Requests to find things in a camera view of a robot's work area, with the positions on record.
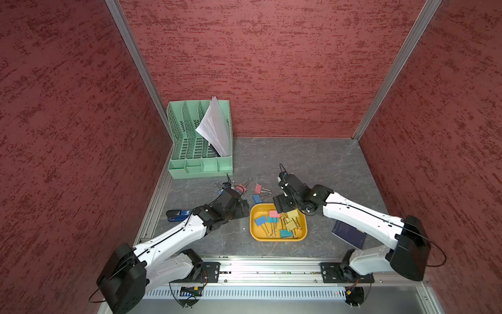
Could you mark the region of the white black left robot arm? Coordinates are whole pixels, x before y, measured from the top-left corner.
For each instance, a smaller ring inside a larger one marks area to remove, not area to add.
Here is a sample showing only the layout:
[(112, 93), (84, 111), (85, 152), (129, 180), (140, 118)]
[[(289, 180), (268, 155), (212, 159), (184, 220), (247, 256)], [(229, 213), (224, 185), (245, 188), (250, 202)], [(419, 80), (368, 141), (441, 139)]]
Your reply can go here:
[(192, 209), (186, 219), (158, 237), (133, 247), (119, 245), (96, 280), (98, 291), (113, 313), (127, 313), (146, 293), (162, 285), (197, 281), (203, 261), (187, 245), (231, 220), (248, 216), (248, 202), (238, 191), (226, 188), (210, 204)]

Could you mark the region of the teal binder clip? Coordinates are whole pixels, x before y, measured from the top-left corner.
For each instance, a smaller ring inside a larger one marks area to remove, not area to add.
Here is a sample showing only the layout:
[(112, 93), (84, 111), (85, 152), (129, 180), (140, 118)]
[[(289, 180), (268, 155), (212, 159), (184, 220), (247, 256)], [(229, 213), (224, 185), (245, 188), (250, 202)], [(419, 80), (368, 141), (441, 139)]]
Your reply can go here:
[(277, 222), (278, 222), (277, 218), (268, 216), (267, 217), (267, 222), (269, 223), (269, 226), (270, 226), (271, 237), (277, 237), (277, 232), (278, 232), (278, 229), (277, 229)]
[(294, 234), (292, 231), (289, 231), (289, 230), (281, 230), (280, 237), (281, 237), (281, 239), (289, 239), (289, 238), (293, 238)]

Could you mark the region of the yellow plastic storage box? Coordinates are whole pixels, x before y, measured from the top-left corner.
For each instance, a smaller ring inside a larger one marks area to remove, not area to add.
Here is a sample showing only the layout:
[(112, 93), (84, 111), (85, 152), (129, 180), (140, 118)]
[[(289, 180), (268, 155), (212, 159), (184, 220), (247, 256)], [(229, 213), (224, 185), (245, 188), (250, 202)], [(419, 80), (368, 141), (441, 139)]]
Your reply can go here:
[[(300, 242), (304, 240), (307, 236), (308, 228), (307, 228), (307, 220), (306, 216), (302, 213), (299, 212), (299, 222), (301, 224), (302, 229), (298, 230), (295, 229), (295, 233), (297, 238), (289, 238), (289, 239), (281, 239), (280, 237), (280, 231), (281, 230), (286, 230), (285, 227), (285, 218), (286, 218), (286, 213), (279, 213), (281, 215), (280, 218), (277, 218), (277, 237), (267, 237), (265, 235), (265, 232), (261, 229), (261, 227), (256, 226), (256, 223), (254, 222), (256, 218), (265, 215), (266, 217), (269, 216), (269, 211), (270, 210), (276, 210), (275, 206), (273, 204), (258, 204), (255, 205), (251, 211), (250, 211), (250, 233), (252, 237), (258, 241), (258, 242)], [(268, 227), (270, 231), (270, 226), (269, 223), (266, 223), (266, 226)]]

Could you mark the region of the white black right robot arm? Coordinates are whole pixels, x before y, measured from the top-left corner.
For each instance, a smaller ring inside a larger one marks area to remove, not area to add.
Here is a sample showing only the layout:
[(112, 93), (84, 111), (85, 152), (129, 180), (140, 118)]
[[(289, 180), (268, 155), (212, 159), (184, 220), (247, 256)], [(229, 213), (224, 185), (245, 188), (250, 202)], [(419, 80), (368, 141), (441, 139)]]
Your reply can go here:
[(297, 209), (304, 215), (321, 215), (345, 223), (380, 242), (370, 249), (350, 249), (335, 270), (337, 280), (356, 283), (374, 273), (396, 272), (411, 281), (422, 281), (431, 251), (422, 222), (377, 212), (316, 184), (310, 188), (294, 174), (278, 174), (281, 194), (273, 198), (279, 213)]

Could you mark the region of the yellow binder clip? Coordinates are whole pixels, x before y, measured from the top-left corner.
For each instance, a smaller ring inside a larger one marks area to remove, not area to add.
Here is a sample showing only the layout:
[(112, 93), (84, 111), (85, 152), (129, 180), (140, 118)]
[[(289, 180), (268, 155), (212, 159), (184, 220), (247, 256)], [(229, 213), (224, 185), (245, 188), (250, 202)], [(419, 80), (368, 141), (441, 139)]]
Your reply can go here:
[(289, 221), (289, 220), (292, 220), (296, 223), (296, 225), (297, 225), (296, 229), (298, 229), (298, 230), (302, 229), (301, 224), (299, 222), (299, 211), (297, 209), (286, 213), (285, 222)]
[(293, 238), (297, 238), (296, 233), (295, 233), (295, 229), (297, 228), (297, 225), (294, 221), (292, 221), (292, 220), (286, 221), (285, 227), (286, 227), (286, 230), (288, 231), (288, 235), (290, 235)]

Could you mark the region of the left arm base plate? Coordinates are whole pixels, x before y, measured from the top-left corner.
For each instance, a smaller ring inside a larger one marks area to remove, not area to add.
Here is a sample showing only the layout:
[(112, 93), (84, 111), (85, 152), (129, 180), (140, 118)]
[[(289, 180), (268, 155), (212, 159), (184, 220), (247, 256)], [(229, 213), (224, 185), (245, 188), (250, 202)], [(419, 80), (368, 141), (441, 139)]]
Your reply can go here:
[(220, 277), (219, 262), (203, 262), (200, 266), (195, 267), (195, 282), (201, 284), (217, 283)]

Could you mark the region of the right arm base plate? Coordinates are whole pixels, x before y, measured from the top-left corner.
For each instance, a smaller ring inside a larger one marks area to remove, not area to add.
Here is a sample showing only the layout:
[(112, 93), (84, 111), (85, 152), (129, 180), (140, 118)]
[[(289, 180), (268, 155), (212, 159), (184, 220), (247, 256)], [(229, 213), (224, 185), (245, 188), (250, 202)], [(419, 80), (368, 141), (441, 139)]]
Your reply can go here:
[(323, 283), (354, 285), (356, 283), (370, 284), (375, 282), (372, 274), (360, 275), (339, 262), (321, 262), (320, 273)]

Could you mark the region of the pink binder clip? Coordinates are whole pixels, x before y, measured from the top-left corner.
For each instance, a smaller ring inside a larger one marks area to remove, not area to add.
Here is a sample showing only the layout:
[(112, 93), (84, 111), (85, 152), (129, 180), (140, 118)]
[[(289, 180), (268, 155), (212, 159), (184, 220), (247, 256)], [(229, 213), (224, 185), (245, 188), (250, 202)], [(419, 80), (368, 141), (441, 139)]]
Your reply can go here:
[(275, 210), (270, 210), (269, 211), (269, 217), (270, 218), (280, 218), (281, 215), (277, 211), (275, 211)]
[(261, 184), (256, 183), (254, 193), (260, 196), (270, 196), (272, 195), (272, 190), (264, 188)]
[(252, 179), (248, 179), (246, 182), (243, 184), (237, 184), (235, 186), (236, 191), (240, 193), (240, 195), (244, 195), (247, 191), (248, 185), (252, 182)]

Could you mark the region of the blue binder clip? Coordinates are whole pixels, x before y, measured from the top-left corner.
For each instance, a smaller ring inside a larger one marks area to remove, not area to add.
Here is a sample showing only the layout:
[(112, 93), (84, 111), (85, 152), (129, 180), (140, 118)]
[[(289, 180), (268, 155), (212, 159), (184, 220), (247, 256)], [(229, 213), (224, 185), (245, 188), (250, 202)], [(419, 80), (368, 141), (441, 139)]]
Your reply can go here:
[(261, 227), (261, 229), (265, 232), (265, 235), (267, 237), (269, 237), (271, 235), (271, 232), (269, 231), (268, 227), (266, 226), (267, 217), (265, 215), (262, 215), (262, 216), (256, 218), (254, 222), (256, 223), (256, 226)]
[(256, 203), (256, 204), (261, 204), (261, 203), (262, 203), (262, 200), (261, 200), (261, 198), (260, 198), (260, 195), (258, 195), (258, 194), (253, 194), (253, 195), (252, 195), (252, 197), (253, 197), (253, 200), (255, 201), (255, 203)]

